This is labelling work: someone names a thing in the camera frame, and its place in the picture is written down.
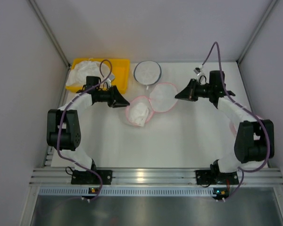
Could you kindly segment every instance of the white wall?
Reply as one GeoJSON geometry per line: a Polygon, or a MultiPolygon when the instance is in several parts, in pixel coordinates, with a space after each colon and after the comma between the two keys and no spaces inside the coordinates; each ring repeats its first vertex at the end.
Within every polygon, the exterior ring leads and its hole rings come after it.
{"type": "Polygon", "coordinates": [[[270,0],[37,0],[69,62],[237,60],[270,0]],[[216,60],[213,54],[210,60],[216,60]]]}
{"type": "Polygon", "coordinates": [[[0,0],[0,225],[17,225],[65,67],[25,0],[0,0]]]}
{"type": "Polygon", "coordinates": [[[255,112],[274,122],[272,162],[283,174],[283,0],[243,60],[241,72],[255,112]]]}

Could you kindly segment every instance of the white table surface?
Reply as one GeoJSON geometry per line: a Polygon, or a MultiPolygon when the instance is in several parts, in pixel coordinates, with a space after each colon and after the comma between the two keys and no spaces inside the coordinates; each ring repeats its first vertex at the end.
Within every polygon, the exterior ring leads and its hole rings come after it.
{"type": "MultiPolygon", "coordinates": [[[[199,63],[160,63],[162,77],[159,82],[171,82],[178,91],[183,90],[199,63]]],[[[128,90],[124,97],[131,101],[139,95],[147,95],[138,84],[131,64],[128,90]]],[[[236,94],[234,99],[250,108],[237,64],[222,63],[228,90],[236,94]]],[[[206,63],[204,72],[218,70],[217,63],[206,63]]],[[[68,93],[67,101],[73,98],[68,93]]],[[[133,168],[201,168],[209,167],[216,159],[233,151],[235,137],[229,129],[229,119],[217,110],[208,99],[197,102],[178,100],[167,113],[157,113],[144,128],[125,122],[125,108],[113,109],[107,103],[95,103],[80,117],[81,145],[87,150],[97,167],[133,168]]],[[[260,162],[245,167],[257,167],[260,162]]],[[[55,151],[52,167],[72,166],[58,157],[55,151]]]]}

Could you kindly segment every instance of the white cloth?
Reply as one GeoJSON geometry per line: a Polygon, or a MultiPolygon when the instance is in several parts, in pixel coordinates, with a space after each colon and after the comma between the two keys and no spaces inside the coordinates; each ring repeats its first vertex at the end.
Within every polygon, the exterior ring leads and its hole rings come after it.
{"type": "MultiPolygon", "coordinates": [[[[108,75],[110,72],[109,67],[104,63],[102,64],[101,69],[104,76],[108,75]]],[[[76,64],[75,68],[69,73],[66,86],[82,86],[86,84],[87,76],[96,76],[103,79],[100,74],[100,62],[84,60],[76,64]]],[[[114,75],[111,74],[109,79],[112,81],[114,79],[114,75]]]]}
{"type": "Polygon", "coordinates": [[[143,102],[133,106],[129,112],[129,121],[137,126],[143,127],[149,115],[149,108],[143,102]]]}

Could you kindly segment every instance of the yellow bin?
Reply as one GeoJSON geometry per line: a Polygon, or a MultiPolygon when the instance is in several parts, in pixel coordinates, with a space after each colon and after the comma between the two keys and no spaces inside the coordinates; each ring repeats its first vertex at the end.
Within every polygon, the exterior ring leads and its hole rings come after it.
{"type": "MultiPolygon", "coordinates": [[[[104,58],[78,58],[74,59],[72,63],[71,70],[75,68],[75,65],[84,61],[84,60],[90,60],[90,61],[103,61],[104,58]]],[[[108,59],[112,63],[112,73],[115,76],[115,79],[112,81],[112,85],[117,86],[118,91],[121,94],[126,93],[127,91],[127,85],[128,85],[128,77],[129,77],[129,70],[130,70],[130,60],[128,59],[108,59]]],[[[108,62],[104,62],[109,68],[110,64],[108,62]]],[[[74,86],[66,86],[67,90],[76,93],[82,87],[74,87],[74,86]]]]}

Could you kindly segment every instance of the mesh laundry bag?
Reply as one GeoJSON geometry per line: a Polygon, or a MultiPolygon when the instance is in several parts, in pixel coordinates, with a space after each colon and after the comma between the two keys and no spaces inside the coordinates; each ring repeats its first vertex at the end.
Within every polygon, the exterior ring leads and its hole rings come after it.
{"type": "Polygon", "coordinates": [[[152,118],[154,111],[149,99],[146,96],[139,96],[126,107],[125,114],[132,125],[143,127],[152,118]]]}
{"type": "Polygon", "coordinates": [[[142,85],[153,85],[161,77],[161,67],[155,61],[142,61],[135,67],[133,76],[142,85]]]}
{"type": "Polygon", "coordinates": [[[153,111],[163,113],[171,110],[177,103],[177,99],[175,99],[177,93],[177,88],[172,83],[157,84],[149,98],[153,111]]]}

